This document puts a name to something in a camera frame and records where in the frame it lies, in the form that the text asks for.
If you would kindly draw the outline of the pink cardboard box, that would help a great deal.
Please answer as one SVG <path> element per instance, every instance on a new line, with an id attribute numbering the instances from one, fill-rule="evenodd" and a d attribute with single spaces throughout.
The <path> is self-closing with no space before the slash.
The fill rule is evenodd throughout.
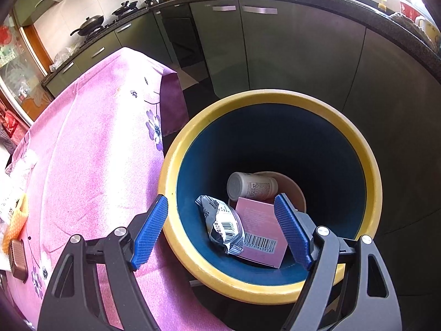
<path id="1" fill-rule="evenodd" d="M 239 197 L 235 211 L 244 229 L 244 249 L 238 257 L 280 268 L 288 243 L 274 214 L 274 206 Z"/>

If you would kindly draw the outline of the white plastic bottle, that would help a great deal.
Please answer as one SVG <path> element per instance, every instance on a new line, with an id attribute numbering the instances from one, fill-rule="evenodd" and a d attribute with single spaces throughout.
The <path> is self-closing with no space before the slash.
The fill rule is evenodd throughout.
<path id="1" fill-rule="evenodd" d="M 227 181 L 227 194 L 232 201 L 238 201 L 239 197 L 264 201 L 277 192 L 277 181 L 270 176 L 235 172 Z"/>

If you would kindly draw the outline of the grey foil snack bag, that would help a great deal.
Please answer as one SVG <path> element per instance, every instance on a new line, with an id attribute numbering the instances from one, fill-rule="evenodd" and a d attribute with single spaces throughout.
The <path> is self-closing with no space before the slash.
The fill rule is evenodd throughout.
<path id="1" fill-rule="evenodd" d="M 227 255 L 244 251 L 244 228 L 237 212 L 222 200 L 200 195 L 195 200 L 203 214 L 209 240 L 221 247 Z"/>

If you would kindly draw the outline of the red instant noodle cup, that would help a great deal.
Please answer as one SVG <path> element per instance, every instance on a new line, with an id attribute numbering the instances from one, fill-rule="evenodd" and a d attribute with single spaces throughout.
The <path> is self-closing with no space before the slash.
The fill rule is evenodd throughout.
<path id="1" fill-rule="evenodd" d="M 284 174 L 271 171 L 262 171 L 255 174 L 275 178 L 278 184 L 278 192 L 276 194 L 285 193 L 297 210 L 301 212 L 306 212 L 305 196 L 303 195 L 300 187 L 291 178 L 285 176 Z M 274 201 L 274 197 L 271 197 L 270 199 L 266 199 L 261 202 L 272 203 Z M 230 198 L 229 201 L 232 202 L 234 205 L 237 203 L 237 201 L 232 201 Z"/>

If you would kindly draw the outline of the yellow blue trash bin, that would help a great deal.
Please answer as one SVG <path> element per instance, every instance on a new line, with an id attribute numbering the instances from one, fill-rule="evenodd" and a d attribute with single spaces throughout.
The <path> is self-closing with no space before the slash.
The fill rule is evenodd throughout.
<path id="1" fill-rule="evenodd" d="M 383 190 L 357 127 L 321 100 L 252 90 L 205 108 L 172 143 L 158 191 L 165 237 L 210 289 L 246 303 L 296 301 L 310 258 L 283 234 L 285 194 L 303 217 L 346 238 L 374 236 Z"/>

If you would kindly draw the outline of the green kitchen cabinets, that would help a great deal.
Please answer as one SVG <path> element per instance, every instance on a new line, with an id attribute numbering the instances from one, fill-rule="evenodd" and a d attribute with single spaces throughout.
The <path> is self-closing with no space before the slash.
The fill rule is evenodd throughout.
<path id="1" fill-rule="evenodd" d="M 399 291 L 426 282 L 429 222 L 440 213 L 440 57 L 390 16 L 352 0 L 175 0 L 145 43 L 170 42 L 217 102 L 252 90 L 321 100 L 361 132 L 378 163 L 375 235 Z"/>

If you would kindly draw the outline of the pink floral tablecloth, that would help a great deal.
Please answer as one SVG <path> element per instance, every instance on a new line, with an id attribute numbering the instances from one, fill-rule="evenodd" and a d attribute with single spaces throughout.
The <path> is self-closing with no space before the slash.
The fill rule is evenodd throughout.
<path id="1" fill-rule="evenodd" d="M 163 139 L 188 122 L 177 73 L 132 49 L 68 86 L 14 152 L 24 187 L 26 282 L 7 274 L 24 330 L 224 330 L 196 299 L 160 233 L 129 264 L 129 224 L 159 193 Z"/>

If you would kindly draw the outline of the orange foam fruit net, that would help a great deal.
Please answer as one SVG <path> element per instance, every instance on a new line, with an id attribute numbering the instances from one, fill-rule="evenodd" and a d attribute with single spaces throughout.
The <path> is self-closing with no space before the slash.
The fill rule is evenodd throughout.
<path id="1" fill-rule="evenodd" d="M 24 194 L 18 201 L 17 207 L 11 216 L 10 223 L 4 233 L 1 249 L 4 254 L 8 253 L 9 244 L 13 239 L 17 239 L 22 232 L 22 229 L 28 219 L 28 201 Z"/>

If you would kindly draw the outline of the brown plastic comb brush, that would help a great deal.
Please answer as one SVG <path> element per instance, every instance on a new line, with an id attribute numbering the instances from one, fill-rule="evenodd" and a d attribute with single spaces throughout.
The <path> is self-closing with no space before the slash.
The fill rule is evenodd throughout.
<path id="1" fill-rule="evenodd" d="M 12 239 L 9 243 L 8 255 L 13 277 L 26 282 L 28 279 L 28 266 L 23 241 Z"/>

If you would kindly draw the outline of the plastic bag on counter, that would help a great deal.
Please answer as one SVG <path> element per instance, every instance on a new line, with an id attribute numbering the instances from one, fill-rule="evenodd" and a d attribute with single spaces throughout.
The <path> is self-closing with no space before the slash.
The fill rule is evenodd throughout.
<path id="1" fill-rule="evenodd" d="M 53 58 L 53 63 L 49 66 L 50 72 L 53 73 L 56 71 L 66 60 L 68 60 L 73 53 L 76 51 L 76 48 L 73 46 L 64 47 L 59 51 L 55 57 Z"/>

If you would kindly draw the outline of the glass sliding door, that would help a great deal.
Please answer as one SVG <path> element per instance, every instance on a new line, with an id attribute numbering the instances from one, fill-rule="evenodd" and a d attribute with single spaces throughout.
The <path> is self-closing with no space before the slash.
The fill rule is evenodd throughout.
<path id="1" fill-rule="evenodd" d="M 14 18 L 1 21 L 1 97 L 24 122 L 31 126 L 51 102 L 43 89 L 43 74 Z"/>

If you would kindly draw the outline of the black wok with lid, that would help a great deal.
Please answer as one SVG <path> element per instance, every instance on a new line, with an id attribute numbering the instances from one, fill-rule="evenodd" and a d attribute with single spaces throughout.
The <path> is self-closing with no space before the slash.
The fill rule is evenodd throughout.
<path id="1" fill-rule="evenodd" d="M 103 22 L 104 22 L 103 15 L 95 15 L 92 17 L 87 17 L 86 21 L 83 22 L 79 28 L 72 31 L 70 33 L 70 35 L 72 36 L 75 33 L 77 33 L 79 36 L 82 36 L 82 37 L 87 36 L 90 33 L 92 33 L 93 31 L 100 28 L 102 26 Z"/>

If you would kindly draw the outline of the small black pot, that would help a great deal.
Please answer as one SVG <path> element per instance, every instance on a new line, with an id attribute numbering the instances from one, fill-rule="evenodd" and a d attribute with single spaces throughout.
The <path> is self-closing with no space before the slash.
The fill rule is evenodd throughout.
<path id="1" fill-rule="evenodd" d="M 112 14 L 116 17 L 121 17 L 123 14 L 127 14 L 128 12 L 137 10 L 138 9 L 137 4 L 138 4 L 137 1 L 133 1 L 133 2 L 125 1 Z"/>

